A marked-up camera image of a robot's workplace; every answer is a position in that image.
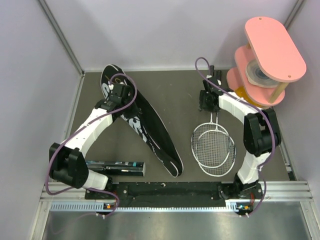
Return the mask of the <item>black sport racket bag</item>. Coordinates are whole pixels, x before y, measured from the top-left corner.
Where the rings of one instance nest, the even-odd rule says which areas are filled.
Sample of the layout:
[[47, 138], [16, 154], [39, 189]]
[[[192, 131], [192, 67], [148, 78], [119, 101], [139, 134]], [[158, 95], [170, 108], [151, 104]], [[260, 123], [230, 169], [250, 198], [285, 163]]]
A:
[[[133, 86], [127, 77], [120, 74], [124, 75], [125, 72], [119, 66], [115, 64], [105, 66], [100, 76], [100, 87], [104, 98], [107, 99], [110, 95], [109, 81], [113, 76], [116, 76], [114, 82]], [[183, 161], [159, 114], [139, 91], [132, 106], [138, 108], [135, 116], [127, 117], [122, 114], [120, 117], [142, 138], [171, 176], [174, 178], [180, 176], [184, 170]]]

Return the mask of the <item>white badminton racket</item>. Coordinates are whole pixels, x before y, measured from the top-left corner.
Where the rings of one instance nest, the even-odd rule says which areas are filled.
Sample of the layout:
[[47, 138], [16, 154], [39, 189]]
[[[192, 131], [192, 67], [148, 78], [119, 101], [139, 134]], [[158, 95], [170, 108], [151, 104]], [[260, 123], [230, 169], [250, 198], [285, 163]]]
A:
[[204, 89], [199, 93], [199, 111], [210, 113], [210, 120], [198, 125], [191, 136], [191, 151], [203, 168], [210, 170], [222, 167], [232, 153], [232, 141], [227, 130], [219, 124], [218, 89], [222, 72], [209, 67], [209, 75], [203, 80]]
[[195, 139], [197, 161], [208, 175], [222, 177], [231, 171], [236, 158], [235, 142], [219, 124], [219, 112], [210, 112], [210, 121], [201, 127]]

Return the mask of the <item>black shuttlecock tube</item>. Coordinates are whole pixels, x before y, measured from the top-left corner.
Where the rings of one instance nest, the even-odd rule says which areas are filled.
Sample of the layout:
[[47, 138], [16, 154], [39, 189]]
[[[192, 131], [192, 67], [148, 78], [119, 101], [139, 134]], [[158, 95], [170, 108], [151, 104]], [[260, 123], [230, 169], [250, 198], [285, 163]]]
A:
[[146, 164], [136, 161], [87, 161], [87, 167], [97, 173], [111, 176], [144, 177]]

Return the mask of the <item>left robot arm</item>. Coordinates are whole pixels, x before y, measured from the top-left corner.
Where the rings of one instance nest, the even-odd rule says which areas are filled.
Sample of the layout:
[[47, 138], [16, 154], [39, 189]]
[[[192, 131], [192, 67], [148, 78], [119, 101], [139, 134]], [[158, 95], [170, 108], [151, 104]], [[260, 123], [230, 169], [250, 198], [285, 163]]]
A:
[[122, 115], [137, 97], [137, 87], [114, 83], [108, 98], [99, 100], [89, 117], [62, 143], [53, 143], [49, 149], [47, 176], [71, 188], [96, 189], [102, 198], [109, 198], [114, 191], [106, 175], [90, 170], [85, 157], [100, 134], [114, 118]]

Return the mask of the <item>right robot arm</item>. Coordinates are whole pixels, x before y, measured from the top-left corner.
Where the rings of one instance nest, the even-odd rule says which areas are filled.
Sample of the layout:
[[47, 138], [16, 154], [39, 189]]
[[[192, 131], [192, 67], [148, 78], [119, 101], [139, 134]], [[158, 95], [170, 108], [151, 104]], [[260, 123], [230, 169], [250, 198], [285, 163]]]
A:
[[242, 166], [235, 174], [233, 192], [245, 198], [256, 187], [262, 168], [275, 153], [282, 142], [275, 111], [261, 109], [230, 89], [223, 89], [208, 78], [203, 79], [205, 92], [211, 95], [209, 106], [215, 111], [224, 110], [243, 124], [243, 145], [246, 149]]

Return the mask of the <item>yellow dotted plate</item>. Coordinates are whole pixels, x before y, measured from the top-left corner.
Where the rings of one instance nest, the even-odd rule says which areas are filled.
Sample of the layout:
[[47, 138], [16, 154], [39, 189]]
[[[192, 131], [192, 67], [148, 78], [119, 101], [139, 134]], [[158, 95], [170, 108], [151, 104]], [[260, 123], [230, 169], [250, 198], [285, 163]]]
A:
[[252, 105], [255, 105], [257, 107], [259, 106], [256, 102], [254, 102], [252, 99], [250, 99], [250, 97], [246, 93], [246, 90], [245, 90], [244, 86], [240, 86], [234, 92], [237, 94], [238, 97], [244, 99], [248, 103], [250, 103]]

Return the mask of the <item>tape roll on shelf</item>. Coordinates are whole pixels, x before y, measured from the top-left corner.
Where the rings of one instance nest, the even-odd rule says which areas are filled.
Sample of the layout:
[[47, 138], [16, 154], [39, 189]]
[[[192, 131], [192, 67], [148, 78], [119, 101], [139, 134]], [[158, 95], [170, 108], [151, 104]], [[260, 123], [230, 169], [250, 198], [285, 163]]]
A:
[[278, 82], [265, 75], [260, 69], [258, 62], [253, 59], [247, 65], [245, 69], [246, 77], [250, 84], [262, 87], [262, 88], [275, 88]]

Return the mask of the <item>pink three-tier shelf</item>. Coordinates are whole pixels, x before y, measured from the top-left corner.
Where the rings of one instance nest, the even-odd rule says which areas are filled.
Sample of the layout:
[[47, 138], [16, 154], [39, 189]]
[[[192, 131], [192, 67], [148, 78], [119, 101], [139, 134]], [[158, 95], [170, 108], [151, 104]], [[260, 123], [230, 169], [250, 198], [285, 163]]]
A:
[[[284, 25], [267, 16], [256, 16], [244, 25], [247, 43], [234, 53], [236, 66], [226, 75], [228, 87], [235, 91], [244, 86], [247, 95], [264, 109], [283, 101], [286, 87], [300, 80], [307, 65]], [[263, 88], [249, 83], [246, 66], [256, 60], [269, 78], [278, 82], [274, 88]]]

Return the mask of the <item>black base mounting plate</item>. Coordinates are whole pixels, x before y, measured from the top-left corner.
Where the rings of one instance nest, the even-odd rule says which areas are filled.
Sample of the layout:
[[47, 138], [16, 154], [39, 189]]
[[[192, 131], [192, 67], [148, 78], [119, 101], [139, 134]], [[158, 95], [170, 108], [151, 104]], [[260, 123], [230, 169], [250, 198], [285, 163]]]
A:
[[238, 192], [228, 182], [119, 182], [107, 187], [118, 196], [120, 207], [196, 208], [224, 207], [226, 200], [251, 202], [262, 197], [262, 187], [257, 184]]

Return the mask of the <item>aluminium frame rail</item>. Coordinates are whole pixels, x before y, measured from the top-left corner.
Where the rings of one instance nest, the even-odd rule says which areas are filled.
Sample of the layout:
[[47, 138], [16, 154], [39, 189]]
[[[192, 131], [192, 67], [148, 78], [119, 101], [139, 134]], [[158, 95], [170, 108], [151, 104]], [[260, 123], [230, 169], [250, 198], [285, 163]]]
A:
[[305, 181], [260, 182], [248, 193], [231, 193], [228, 182], [120, 182], [111, 194], [71, 189], [58, 195], [45, 190], [40, 202], [66, 212], [252, 212], [263, 202], [311, 202]]

